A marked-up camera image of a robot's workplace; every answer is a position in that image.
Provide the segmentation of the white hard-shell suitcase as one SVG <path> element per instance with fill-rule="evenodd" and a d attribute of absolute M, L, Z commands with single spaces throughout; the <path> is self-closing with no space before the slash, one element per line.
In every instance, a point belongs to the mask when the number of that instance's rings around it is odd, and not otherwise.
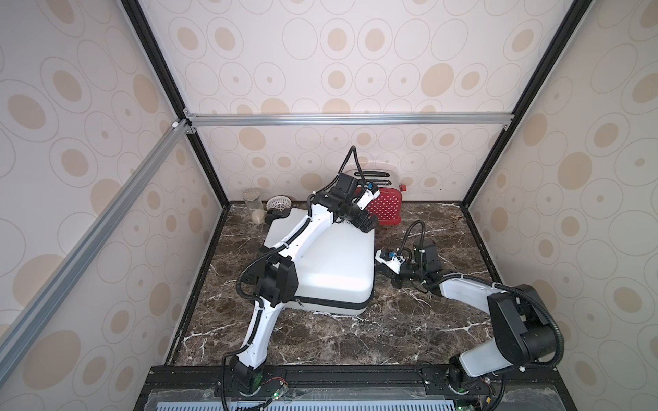
<path fill-rule="evenodd" d="M 375 233 L 349 222 L 335 223 L 322 205 L 293 208 L 272 222 L 265 240 L 283 248 L 277 257 L 294 263 L 296 291 L 285 308 L 340 315 L 360 315 L 375 288 Z"/>

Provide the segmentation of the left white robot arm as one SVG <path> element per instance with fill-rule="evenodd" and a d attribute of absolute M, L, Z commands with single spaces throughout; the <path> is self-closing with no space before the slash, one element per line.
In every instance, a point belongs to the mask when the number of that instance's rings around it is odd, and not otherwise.
<path fill-rule="evenodd" d="M 226 360 L 234 379 L 248 393 L 260 387 L 268 344 L 285 308 L 346 315 L 362 313 L 375 291 L 377 217 L 368 205 L 380 196 L 376 183 L 344 173 L 313 192 L 307 210 L 291 211 L 273 229 L 290 232 L 263 245 L 239 282 L 252 284 L 241 298 L 254 303 L 243 345 Z"/>

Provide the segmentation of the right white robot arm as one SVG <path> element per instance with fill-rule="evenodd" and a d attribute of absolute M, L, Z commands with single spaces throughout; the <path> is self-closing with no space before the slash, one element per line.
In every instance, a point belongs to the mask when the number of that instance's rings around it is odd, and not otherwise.
<path fill-rule="evenodd" d="M 554 368 L 565 354 L 565 337 L 537 291 L 488 281 L 442 267 L 436 246 L 416 244 L 413 250 L 379 250 L 377 269 L 396 288 L 418 283 L 420 290 L 460 301 L 486 313 L 493 337 L 450 359 L 447 380 L 454 390 L 490 373 L 516 368 Z"/>

